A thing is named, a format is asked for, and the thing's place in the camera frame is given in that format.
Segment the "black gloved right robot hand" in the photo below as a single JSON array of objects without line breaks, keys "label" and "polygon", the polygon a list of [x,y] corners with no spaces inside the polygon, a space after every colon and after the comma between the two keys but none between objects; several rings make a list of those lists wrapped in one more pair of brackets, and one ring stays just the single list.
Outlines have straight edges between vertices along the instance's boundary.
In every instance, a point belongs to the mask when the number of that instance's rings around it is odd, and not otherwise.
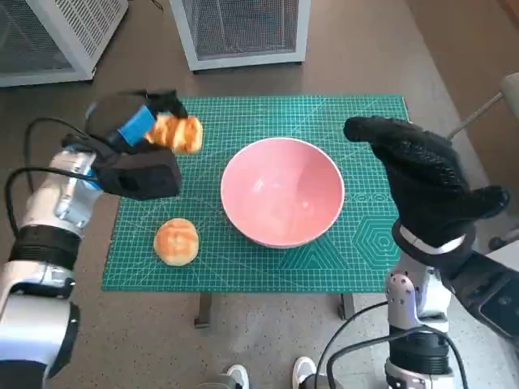
[{"label": "black gloved right robot hand", "polygon": [[411,122],[353,117],[345,121],[344,135],[371,146],[386,170],[401,225],[429,246],[466,235],[474,222],[508,206],[501,186],[471,189],[452,144]]}]

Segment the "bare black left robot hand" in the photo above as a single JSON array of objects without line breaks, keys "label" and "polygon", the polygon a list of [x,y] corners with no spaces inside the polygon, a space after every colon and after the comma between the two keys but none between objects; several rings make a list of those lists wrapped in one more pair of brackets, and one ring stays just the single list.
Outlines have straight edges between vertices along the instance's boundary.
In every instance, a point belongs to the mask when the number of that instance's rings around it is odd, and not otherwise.
[{"label": "bare black left robot hand", "polygon": [[115,92],[89,105],[84,130],[116,152],[133,154],[139,148],[146,148],[144,136],[161,113],[170,113],[177,118],[188,117],[174,89]]}]

